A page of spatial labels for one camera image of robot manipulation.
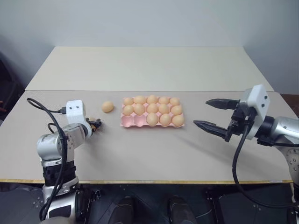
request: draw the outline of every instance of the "grey table surface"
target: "grey table surface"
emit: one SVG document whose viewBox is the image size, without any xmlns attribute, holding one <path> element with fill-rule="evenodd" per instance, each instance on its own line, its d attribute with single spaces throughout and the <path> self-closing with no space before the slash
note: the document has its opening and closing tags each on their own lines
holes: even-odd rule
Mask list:
<svg viewBox="0 0 299 224">
<path fill-rule="evenodd" d="M 120 126 L 123 97 L 137 95 L 180 98 L 185 126 L 131 127 Z M 59 109 L 66 102 L 81 99 L 86 116 L 101 118 L 103 125 L 75 150 L 76 174 L 81 182 L 232 182 L 231 165 L 239 136 L 229 143 L 208 134 L 193 124 L 194 119 L 208 120 L 222 127 L 230 122 L 232 110 L 217 110 L 205 104 L 212 98 L 239 99 L 242 92 L 133 92 L 133 91 L 26 91 L 0 127 L 0 181 L 43 182 L 43 169 L 36 152 L 38 138 L 49 133 L 48 115 L 32 107 L 32 97 L 49 109 Z M 269 92 L 268 115 L 295 118 L 296 115 L 278 93 Z M 101 104 L 111 100 L 115 109 L 103 113 Z M 55 114 L 61 126 L 65 115 Z M 284 156 L 274 147 L 247 140 L 238 161 L 238 176 L 245 182 L 289 182 Z"/>
</svg>

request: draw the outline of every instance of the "egg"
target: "egg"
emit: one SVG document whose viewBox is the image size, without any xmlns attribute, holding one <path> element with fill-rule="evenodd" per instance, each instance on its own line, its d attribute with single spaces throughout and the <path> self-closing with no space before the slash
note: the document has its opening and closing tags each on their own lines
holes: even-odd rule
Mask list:
<svg viewBox="0 0 299 224">
<path fill-rule="evenodd" d="M 122 113 L 125 116 L 130 116 L 131 113 L 133 113 L 134 111 L 134 107 L 132 105 L 126 105 L 123 109 L 122 109 Z"/>
<path fill-rule="evenodd" d="M 180 127 L 184 124 L 185 119 L 182 115 L 174 116 L 171 120 L 175 127 Z"/>
<path fill-rule="evenodd" d="M 133 98 L 127 97 L 123 99 L 123 104 L 124 105 L 132 105 L 134 103 Z"/>
<path fill-rule="evenodd" d="M 158 105 L 157 104 L 150 104 L 148 105 L 148 107 L 146 108 L 146 111 L 148 113 L 157 113 L 158 112 Z"/>
<path fill-rule="evenodd" d="M 170 98 L 169 102 L 170 102 L 170 104 L 173 105 L 173 106 L 177 106 L 177 105 L 179 105 L 179 99 L 176 98 L 176 97 Z"/>
<path fill-rule="evenodd" d="M 168 126 L 169 124 L 170 124 L 170 122 L 171 122 L 171 117 L 170 117 L 170 115 L 169 114 L 162 114 L 161 116 L 160 116 L 160 124 L 162 125 L 162 126 L 164 126 L 164 127 L 166 127 L 166 126 Z"/>
<path fill-rule="evenodd" d="M 159 106 L 159 112 L 161 114 L 169 113 L 169 107 L 166 104 L 161 104 Z"/>
<path fill-rule="evenodd" d="M 183 108 L 181 105 L 173 106 L 170 110 L 173 115 L 180 115 L 183 112 Z"/>
<path fill-rule="evenodd" d="M 159 104 L 169 104 L 168 97 L 160 97 Z"/>
<path fill-rule="evenodd" d="M 149 124 L 149 126 L 153 127 L 155 126 L 159 121 L 158 116 L 155 113 L 149 113 L 146 117 L 146 122 Z"/>
<path fill-rule="evenodd" d="M 114 109 L 114 105 L 111 101 L 106 101 L 102 104 L 102 111 L 108 113 Z"/>
<path fill-rule="evenodd" d="M 156 104 L 156 103 L 158 102 L 158 97 L 156 97 L 155 95 L 150 95 L 150 96 L 147 98 L 146 102 L 147 102 L 148 104 Z"/>
<path fill-rule="evenodd" d="M 143 96 L 138 96 L 134 98 L 134 103 L 136 104 L 145 104 L 146 98 Z"/>
<path fill-rule="evenodd" d="M 142 104 L 136 104 L 134 107 L 134 112 L 141 116 L 145 112 L 145 107 Z"/>
</svg>

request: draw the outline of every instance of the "pink egg tray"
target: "pink egg tray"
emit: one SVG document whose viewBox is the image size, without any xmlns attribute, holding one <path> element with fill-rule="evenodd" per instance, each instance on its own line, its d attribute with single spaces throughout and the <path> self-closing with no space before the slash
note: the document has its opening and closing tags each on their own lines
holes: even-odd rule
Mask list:
<svg viewBox="0 0 299 224">
<path fill-rule="evenodd" d="M 143 113 L 142 115 L 138 115 L 134 112 L 131 113 L 131 115 L 129 116 L 125 116 L 124 114 L 121 114 L 121 126 L 123 127 L 131 127 L 131 126 L 137 126 L 137 127 L 142 127 L 142 126 L 149 126 L 149 124 L 146 121 L 147 115 L 149 114 L 147 112 L 147 107 L 148 107 L 148 103 L 143 104 L 143 106 L 145 107 L 145 113 Z M 171 110 L 171 108 L 173 107 L 170 103 L 167 104 L 167 106 L 169 107 L 169 110 Z M 162 114 L 158 111 L 157 113 L 155 113 L 158 117 L 160 117 Z M 158 122 L 155 126 L 162 126 L 162 124 L 160 122 Z M 175 127 L 175 125 L 171 122 L 169 125 L 167 126 L 173 126 Z"/>
</svg>

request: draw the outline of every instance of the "black floor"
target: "black floor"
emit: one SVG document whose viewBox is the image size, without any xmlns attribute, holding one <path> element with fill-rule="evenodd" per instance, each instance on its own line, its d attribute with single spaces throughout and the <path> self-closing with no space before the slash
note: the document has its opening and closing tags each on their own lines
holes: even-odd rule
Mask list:
<svg viewBox="0 0 299 224">
<path fill-rule="evenodd" d="M 42 191 L 27 185 L 3 186 L 0 184 L 0 223 L 37 224 L 42 205 Z M 167 199 L 180 195 L 192 207 L 199 224 L 214 224 L 212 207 L 206 191 L 211 185 L 133 184 L 89 185 L 100 189 L 101 198 L 92 205 L 90 224 L 106 224 L 120 199 L 135 198 L 136 224 L 168 224 Z M 289 202 L 289 184 L 259 187 L 250 191 L 253 197 L 269 203 Z M 286 210 L 274 210 L 256 206 L 240 193 L 220 197 L 223 218 L 226 224 L 285 224 Z"/>
</svg>

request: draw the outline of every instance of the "egg tray cup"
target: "egg tray cup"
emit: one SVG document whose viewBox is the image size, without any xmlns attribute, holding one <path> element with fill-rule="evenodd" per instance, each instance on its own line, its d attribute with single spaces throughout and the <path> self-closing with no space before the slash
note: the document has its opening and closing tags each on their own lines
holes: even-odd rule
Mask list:
<svg viewBox="0 0 299 224">
<path fill-rule="evenodd" d="M 147 121 L 146 118 L 148 116 L 148 112 L 147 112 L 147 107 L 148 107 L 148 103 L 143 104 L 143 106 L 145 107 L 145 112 L 142 115 L 138 115 L 135 112 L 131 113 L 129 116 L 125 116 L 124 114 L 121 113 L 121 126 L 123 127 L 131 127 L 131 126 L 137 126 L 137 127 L 142 127 L 142 126 L 150 126 Z M 167 104 L 167 106 L 169 107 L 169 111 L 171 110 L 171 108 L 173 107 L 171 104 Z M 155 113 L 160 120 L 160 116 L 162 115 L 159 111 L 157 113 Z M 169 112 L 168 113 L 171 117 L 171 120 L 173 118 L 173 113 Z M 168 126 L 173 126 L 175 127 L 175 125 L 171 122 L 169 125 L 167 126 L 163 126 L 160 122 L 158 122 L 154 127 L 156 126 L 162 126 L 162 127 L 168 127 Z"/>
</svg>

